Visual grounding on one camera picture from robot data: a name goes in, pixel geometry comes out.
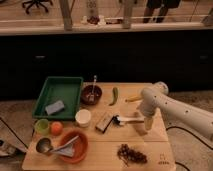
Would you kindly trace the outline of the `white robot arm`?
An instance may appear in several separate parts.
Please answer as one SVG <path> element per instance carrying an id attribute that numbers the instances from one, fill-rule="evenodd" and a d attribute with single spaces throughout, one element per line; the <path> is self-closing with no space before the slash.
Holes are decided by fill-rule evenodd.
<path id="1" fill-rule="evenodd" d="M 187 124 L 205 138 L 213 141 L 213 113 L 192 105 L 174 100 L 168 96 L 168 86 L 157 82 L 142 89 L 142 102 L 138 106 L 144 115 L 145 129 L 150 130 L 156 109 L 173 115 Z"/>

